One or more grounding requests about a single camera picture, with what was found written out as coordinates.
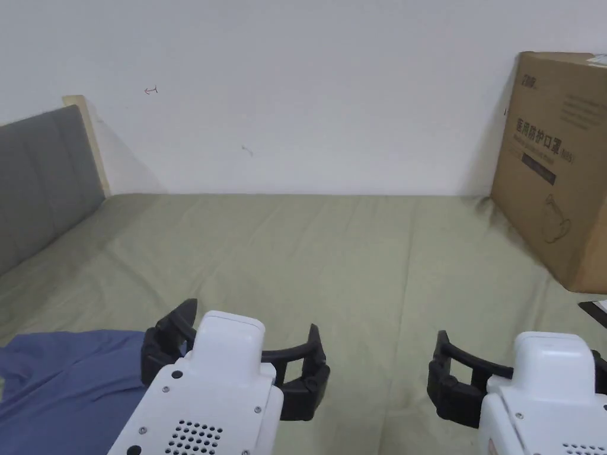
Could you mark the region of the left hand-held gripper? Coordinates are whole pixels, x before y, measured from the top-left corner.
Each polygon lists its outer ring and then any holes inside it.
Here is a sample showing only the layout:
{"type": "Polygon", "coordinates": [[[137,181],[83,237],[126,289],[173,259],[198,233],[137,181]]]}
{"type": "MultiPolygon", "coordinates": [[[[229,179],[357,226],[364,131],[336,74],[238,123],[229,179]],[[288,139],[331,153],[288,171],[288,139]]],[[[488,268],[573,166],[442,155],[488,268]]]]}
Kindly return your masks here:
{"type": "Polygon", "coordinates": [[[197,308],[187,299],[146,330],[149,387],[110,454],[272,454],[280,420],[313,419],[331,372],[317,325],[304,344],[262,352],[260,321],[213,310],[196,334],[197,308]],[[298,360],[301,375],[286,382],[298,360]]]}

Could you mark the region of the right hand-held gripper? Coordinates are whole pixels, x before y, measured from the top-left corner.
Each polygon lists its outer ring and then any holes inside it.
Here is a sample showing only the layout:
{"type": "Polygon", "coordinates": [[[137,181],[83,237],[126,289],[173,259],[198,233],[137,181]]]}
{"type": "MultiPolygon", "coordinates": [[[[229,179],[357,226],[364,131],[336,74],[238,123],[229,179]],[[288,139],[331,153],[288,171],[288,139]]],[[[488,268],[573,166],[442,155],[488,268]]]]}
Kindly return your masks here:
{"type": "Polygon", "coordinates": [[[512,369],[465,352],[439,331],[427,380],[439,418],[478,429],[479,454],[605,454],[600,353],[577,335],[553,332],[523,332],[513,352],[512,369]],[[469,384],[451,374],[453,360],[471,369],[469,384]]]}

